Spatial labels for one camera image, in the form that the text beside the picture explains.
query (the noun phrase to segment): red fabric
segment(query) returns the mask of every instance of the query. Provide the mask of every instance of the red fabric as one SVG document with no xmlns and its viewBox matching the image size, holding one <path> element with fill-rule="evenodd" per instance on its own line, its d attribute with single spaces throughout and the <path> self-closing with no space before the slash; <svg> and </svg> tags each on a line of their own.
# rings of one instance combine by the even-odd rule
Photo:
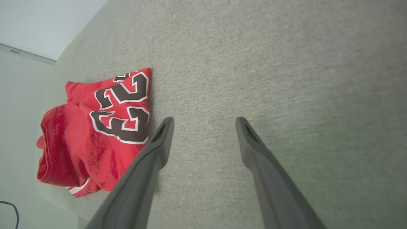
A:
<svg viewBox="0 0 407 229">
<path fill-rule="evenodd" d="M 111 191 L 148 139 L 149 81 L 145 68 L 92 84 L 68 82 L 67 104 L 41 122 L 38 180 L 75 197 Z"/>
</svg>

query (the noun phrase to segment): white wall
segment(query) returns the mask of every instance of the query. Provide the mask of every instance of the white wall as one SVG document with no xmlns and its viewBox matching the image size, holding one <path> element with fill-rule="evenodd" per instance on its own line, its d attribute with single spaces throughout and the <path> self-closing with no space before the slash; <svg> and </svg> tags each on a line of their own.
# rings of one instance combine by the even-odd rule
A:
<svg viewBox="0 0 407 229">
<path fill-rule="evenodd" d="M 0 0 L 0 43 L 57 60 L 107 0 Z"/>
<path fill-rule="evenodd" d="M 0 200 L 15 204 L 19 229 L 76 229 L 78 216 L 43 200 L 35 187 L 34 154 L 41 103 L 52 66 L 0 51 Z M 0 228 L 15 228 L 14 209 L 0 204 Z"/>
</svg>

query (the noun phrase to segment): red jersey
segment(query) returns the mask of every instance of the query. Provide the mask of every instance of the red jersey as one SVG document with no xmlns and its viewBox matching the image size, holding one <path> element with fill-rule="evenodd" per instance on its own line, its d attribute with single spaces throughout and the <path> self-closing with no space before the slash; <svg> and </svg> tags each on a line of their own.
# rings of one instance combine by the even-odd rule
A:
<svg viewBox="0 0 407 229">
<path fill-rule="evenodd" d="M 148 140 L 150 69 L 92 84 L 68 82 L 67 104 L 43 117 L 37 178 L 75 197 L 111 191 Z"/>
</svg>

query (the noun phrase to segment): textured gray cloth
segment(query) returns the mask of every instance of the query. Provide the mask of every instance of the textured gray cloth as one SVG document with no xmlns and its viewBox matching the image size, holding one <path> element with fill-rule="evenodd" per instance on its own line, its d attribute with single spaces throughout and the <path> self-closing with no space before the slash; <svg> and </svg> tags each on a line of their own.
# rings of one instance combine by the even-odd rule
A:
<svg viewBox="0 0 407 229">
<path fill-rule="evenodd" d="M 110 0 L 56 62 L 54 95 L 67 80 L 152 68 L 151 128 L 173 116 L 175 132 L 149 228 L 263 227 L 237 116 L 328 228 L 405 228 L 406 9 L 401 0 Z M 44 198 L 87 219 L 106 196 L 59 191 Z"/>
</svg>

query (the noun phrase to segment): cable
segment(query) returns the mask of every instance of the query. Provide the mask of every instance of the cable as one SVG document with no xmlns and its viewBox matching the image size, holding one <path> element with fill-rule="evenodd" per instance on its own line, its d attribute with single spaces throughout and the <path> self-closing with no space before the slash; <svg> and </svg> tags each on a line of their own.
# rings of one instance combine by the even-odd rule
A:
<svg viewBox="0 0 407 229">
<path fill-rule="evenodd" d="M 2 203 L 2 204 L 8 204 L 8 205 L 11 205 L 11 206 L 14 207 L 15 214 L 17 215 L 17 224 L 15 225 L 15 229 L 17 229 L 17 228 L 18 228 L 18 223 L 20 222 L 20 216 L 18 215 L 17 207 L 16 207 L 14 204 L 9 203 L 9 202 L 6 202 L 6 201 L 0 201 L 0 203 Z"/>
</svg>

